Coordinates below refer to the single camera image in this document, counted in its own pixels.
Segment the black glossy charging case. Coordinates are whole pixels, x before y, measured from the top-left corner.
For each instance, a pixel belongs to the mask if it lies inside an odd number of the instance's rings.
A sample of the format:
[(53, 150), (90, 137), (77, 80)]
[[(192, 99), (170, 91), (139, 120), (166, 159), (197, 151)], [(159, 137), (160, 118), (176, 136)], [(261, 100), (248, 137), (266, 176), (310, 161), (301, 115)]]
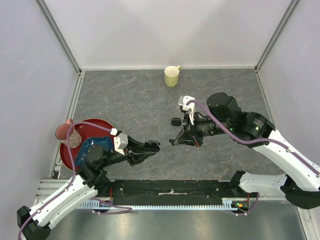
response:
[(171, 125), (178, 127), (182, 124), (182, 120), (180, 118), (174, 117), (171, 119)]

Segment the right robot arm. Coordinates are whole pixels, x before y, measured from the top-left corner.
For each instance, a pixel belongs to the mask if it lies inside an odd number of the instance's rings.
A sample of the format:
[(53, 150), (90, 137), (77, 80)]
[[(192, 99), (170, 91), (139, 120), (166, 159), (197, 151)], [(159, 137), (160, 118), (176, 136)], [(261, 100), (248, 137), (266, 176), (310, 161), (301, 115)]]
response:
[(240, 145), (262, 154), (283, 170), (283, 174), (261, 175), (236, 171), (229, 182), (235, 197), (284, 197), (306, 210), (320, 205), (320, 167), (291, 145), (266, 117), (245, 112), (233, 96), (214, 93), (203, 106), (191, 96), (181, 96), (182, 129), (170, 143), (197, 148), (205, 137), (226, 134)]

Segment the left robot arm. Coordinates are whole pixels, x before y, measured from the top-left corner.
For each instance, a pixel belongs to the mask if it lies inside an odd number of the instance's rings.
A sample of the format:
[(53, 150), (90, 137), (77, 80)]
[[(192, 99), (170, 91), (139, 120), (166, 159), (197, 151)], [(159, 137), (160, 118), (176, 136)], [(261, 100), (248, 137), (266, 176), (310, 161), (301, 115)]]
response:
[(18, 238), (45, 240), (51, 230), (82, 203), (109, 193), (111, 182), (105, 167), (121, 162), (135, 166), (159, 151), (158, 141), (139, 142), (124, 133), (87, 138), (76, 155), (75, 163), (81, 165), (72, 177), (45, 200), (17, 210)]

